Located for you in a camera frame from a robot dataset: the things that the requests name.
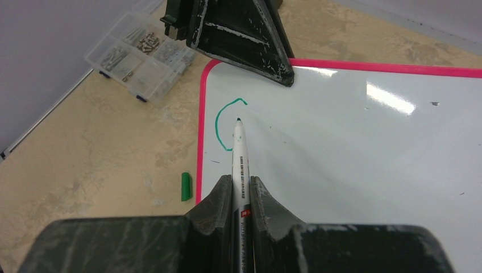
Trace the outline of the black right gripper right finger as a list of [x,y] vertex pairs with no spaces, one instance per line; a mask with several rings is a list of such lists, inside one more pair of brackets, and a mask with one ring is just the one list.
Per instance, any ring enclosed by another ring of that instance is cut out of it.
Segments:
[[442,245],[413,225],[308,224],[252,177],[257,272],[453,272]]

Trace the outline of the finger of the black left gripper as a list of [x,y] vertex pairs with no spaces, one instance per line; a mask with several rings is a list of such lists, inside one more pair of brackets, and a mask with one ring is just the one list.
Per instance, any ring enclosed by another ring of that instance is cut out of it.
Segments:
[[165,34],[212,59],[283,86],[294,83],[294,53],[279,16],[282,1],[167,1]]

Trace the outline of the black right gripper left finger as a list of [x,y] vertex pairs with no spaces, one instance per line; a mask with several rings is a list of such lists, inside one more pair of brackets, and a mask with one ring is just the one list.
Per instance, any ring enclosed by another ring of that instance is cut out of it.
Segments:
[[50,223],[20,272],[229,272],[232,179],[223,175],[180,216],[78,218]]

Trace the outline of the white green whiteboard marker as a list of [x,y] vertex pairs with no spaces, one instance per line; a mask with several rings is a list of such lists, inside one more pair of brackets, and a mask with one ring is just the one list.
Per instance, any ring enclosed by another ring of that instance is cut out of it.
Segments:
[[233,137],[231,271],[254,272],[250,171],[246,132],[240,118],[236,120]]

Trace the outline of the green marker cap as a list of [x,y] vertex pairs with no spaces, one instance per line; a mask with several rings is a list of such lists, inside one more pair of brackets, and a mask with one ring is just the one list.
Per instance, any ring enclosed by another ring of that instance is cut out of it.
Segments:
[[181,201],[188,201],[192,198],[192,177],[189,172],[181,174]]

